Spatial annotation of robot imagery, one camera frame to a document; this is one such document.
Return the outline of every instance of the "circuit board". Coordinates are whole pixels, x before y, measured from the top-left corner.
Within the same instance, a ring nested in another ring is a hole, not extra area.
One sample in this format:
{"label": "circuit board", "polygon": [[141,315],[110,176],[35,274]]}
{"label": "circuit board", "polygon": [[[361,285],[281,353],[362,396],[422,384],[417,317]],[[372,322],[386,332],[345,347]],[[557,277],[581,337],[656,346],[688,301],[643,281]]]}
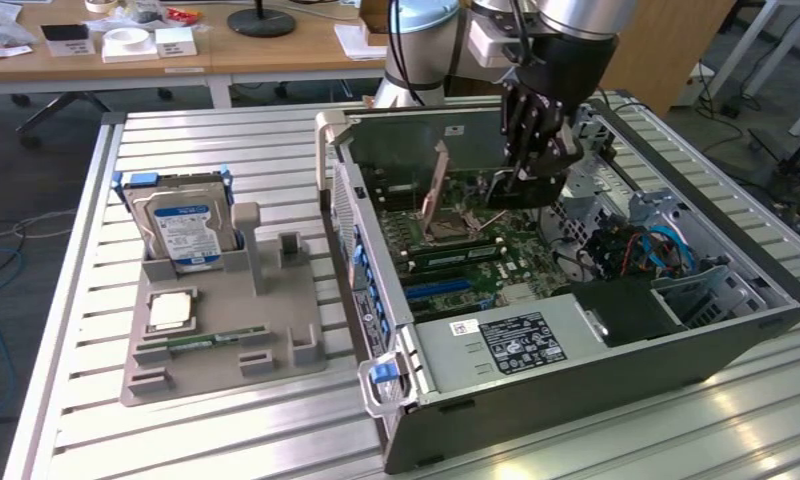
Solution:
{"label": "circuit board", "polygon": [[418,322],[545,298],[569,282],[530,213],[485,209],[476,173],[448,173],[426,230],[418,209],[377,212]]}

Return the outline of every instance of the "aluminum extrusion table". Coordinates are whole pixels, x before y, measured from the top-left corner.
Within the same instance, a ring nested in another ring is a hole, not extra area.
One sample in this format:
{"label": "aluminum extrusion table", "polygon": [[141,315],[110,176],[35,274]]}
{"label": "aluminum extrusion table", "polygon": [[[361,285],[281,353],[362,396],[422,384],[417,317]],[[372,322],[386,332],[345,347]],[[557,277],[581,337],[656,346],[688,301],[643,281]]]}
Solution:
{"label": "aluminum extrusion table", "polygon": [[[613,107],[623,99],[609,94]],[[496,102],[493,97],[454,102]],[[325,104],[129,114],[103,125],[5,478],[380,479],[314,189]],[[800,278],[800,239],[640,107],[632,128]],[[616,161],[645,188],[640,158]],[[320,374],[125,408],[117,401],[142,245],[109,191],[125,172],[228,164],[234,197],[262,206],[260,237],[301,232],[330,358]],[[800,325],[704,383],[392,478],[800,478]]]}

